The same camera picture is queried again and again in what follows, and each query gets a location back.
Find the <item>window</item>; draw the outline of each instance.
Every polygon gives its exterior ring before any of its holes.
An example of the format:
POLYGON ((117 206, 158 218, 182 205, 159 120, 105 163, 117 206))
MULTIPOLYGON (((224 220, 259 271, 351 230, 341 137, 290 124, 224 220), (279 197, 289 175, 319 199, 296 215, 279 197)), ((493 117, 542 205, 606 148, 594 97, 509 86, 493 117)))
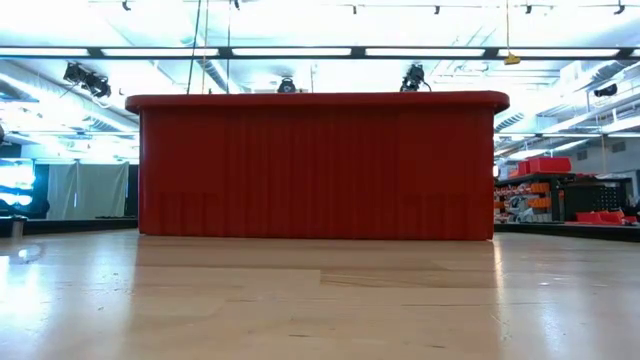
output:
POLYGON ((586 160, 587 159, 587 150, 578 151, 578 153, 576 155, 578 157, 578 161, 586 160))
POLYGON ((627 150, 627 144, 624 141, 611 145, 612 153, 623 152, 625 150, 627 150))

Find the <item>wooden floor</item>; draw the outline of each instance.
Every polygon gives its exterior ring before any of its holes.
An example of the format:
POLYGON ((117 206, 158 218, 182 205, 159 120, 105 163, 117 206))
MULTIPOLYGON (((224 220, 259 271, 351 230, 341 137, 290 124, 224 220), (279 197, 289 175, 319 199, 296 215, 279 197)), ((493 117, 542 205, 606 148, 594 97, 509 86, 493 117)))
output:
POLYGON ((640 352, 640 245, 629 243, 118 231, 27 238, 0 247, 9 254, 0 256, 2 360, 609 360, 640 352))

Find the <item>spotlight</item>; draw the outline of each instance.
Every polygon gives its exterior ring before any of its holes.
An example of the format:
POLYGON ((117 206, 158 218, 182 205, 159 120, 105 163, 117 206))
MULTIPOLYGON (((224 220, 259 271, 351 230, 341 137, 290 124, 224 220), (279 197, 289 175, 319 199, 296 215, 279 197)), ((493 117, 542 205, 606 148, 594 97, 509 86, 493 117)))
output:
POLYGON ((284 78, 278 87, 278 93, 289 94, 296 92, 296 85, 293 83, 293 79, 284 78))
POLYGON ((593 95, 596 97, 613 96, 618 93, 618 85, 609 85, 606 88, 594 90, 593 95))
POLYGON ((81 88, 88 90, 91 95, 97 98, 111 96, 109 78, 85 70, 80 66, 80 64, 67 64, 67 69, 65 70, 62 78, 72 83, 73 86, 80 85, 81 88))
POLYGON ((431 91, 431 86, 424 81, 424 70, 421 64, 412 64, 407 75, 402 79, 400 92, 418 91, 420 85, 425 84, 431 91))

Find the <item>white curtain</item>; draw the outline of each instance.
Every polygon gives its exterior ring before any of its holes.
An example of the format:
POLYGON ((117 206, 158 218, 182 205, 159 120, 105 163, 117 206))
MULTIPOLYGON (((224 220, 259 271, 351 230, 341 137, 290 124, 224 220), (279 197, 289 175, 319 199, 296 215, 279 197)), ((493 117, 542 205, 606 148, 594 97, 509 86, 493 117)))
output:
POLYGON ((90 220, 123 216, 129 164, 51 165, 50 220, 90 220))

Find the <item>light strip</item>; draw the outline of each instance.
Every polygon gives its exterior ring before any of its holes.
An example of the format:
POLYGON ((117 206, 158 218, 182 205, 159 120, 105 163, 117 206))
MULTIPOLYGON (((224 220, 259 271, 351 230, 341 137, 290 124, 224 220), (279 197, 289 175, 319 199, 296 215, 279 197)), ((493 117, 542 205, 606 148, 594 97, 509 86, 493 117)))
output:
POLYGON ((610 133, 614 131, 629 129, 636 126, 640 126, 640 116, 632 117, 630 119, 625 119, 625 120, 618 120, 613 124, 603 126, 602 132, 610 133))
POLYGON ((237 56, 349 56, 349 48, 237 48, 237 56))
POLYGON ((83 48, 7 48, 0 47, 0 56, 89 56, 83 48))
POLYGON ((582 145, 584 143, 586 143, 589 140, 578 140, 578 141, 574 141, 574 142, 570 142, 568 144, 564 144, 564 145, 560 145, 557 148, 553 149, 553 151, 564 151, 564 150, 569 150, 573 147, 576 147, 578 145, 582 145))
POLYGON ((495 133, 493 134, 493 136, 497 136, 497 137, 534 137, 536 136, 536 134, 531 134, 531 133, 495 133))
POLYGON ((542 137, 558 137, 558 138, 591 138, 591 137, 600 137, 600 134, 562 134, 562 133, 553 133, 553 134, 542 134, 542 137))
MULTIPOLYGON (((613 57, 619 49, 511 49, 511 53, 523 57, 613 57)), ((509 50, 500 49, 498 56, 509 56, 509 50)))
POLYGON ((517 153, 509 155, 509 159, 513 160, 524 160, 526 158, 538 156, 547 152, 547 149, 534 149, 534 150, 523 150, 518 151, 517 153))
POLYGON ((499 156, 502 155, 504 153, 506 153, 507 151, 509 151, 509 149, 502 149, 502 150, 498 150, 496 152, 493 153, 493 156, 499 156))
POLYGON ((174 49, 102 49, 102 53, 107 56, 139 56, 139 57, 172 57, 172 56, 218 56, 218 49, 196 48, 195 53, 190 48, 174 48, 174 49))
POLYGON ((608 134, 607 136, 609 137, 640 137, 640 133, 622 132, 622 133, 608 134))
POLYGON ((411 48, 371 48, 365 51, 367 56, 432 56, 432 57, 480 57, 484 49, 411 49, 411 48))

